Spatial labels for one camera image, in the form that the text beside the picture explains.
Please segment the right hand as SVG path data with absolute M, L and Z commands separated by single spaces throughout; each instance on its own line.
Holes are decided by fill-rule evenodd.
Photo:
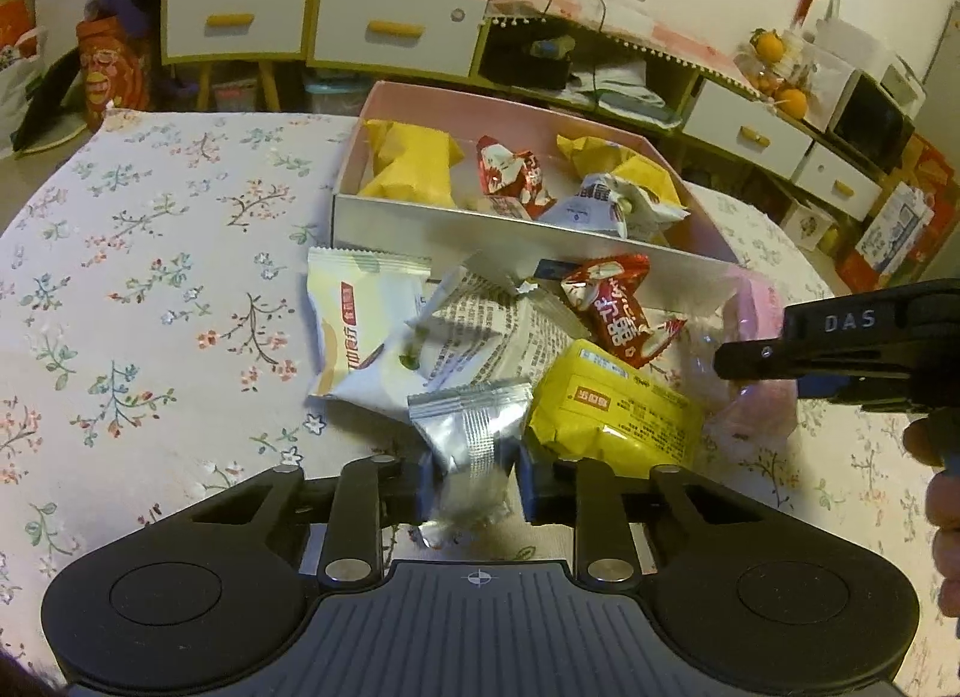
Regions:
M 935 469 L 926 490 L 926 516 L 934 527 L 932 560 L 942 578 L 939 609 L 958 617 L 958 412 L 942 409 L 903 432 L 903 445 L 914 460 Z

